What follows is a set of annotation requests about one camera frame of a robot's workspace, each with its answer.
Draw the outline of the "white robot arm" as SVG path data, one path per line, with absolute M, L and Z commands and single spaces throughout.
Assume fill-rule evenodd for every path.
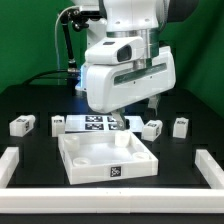
M 174 59 L 159 35 L 186 20 L 199 0 L 74 0 L 81 16 L 98 20 L 98 37 L 85 52 L 81 86 L 89 107 L 110 113 L 126 128 L 122 108 L 174 87 Z

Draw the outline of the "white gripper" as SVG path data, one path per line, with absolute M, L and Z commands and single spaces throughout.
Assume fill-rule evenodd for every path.
M 159 93 L 172 89 L 175 82 L 173 56 L 170 47 L 165 46 L 144 69 L 134 70 L 132 62 L 118 66 L 90 66 L 86 74 L 87 101 L 93 111 L 113 111 L 118 129 L 125 130 L 126 119 L 119 108 L 150 97 L 148 108 L 157 110 Z

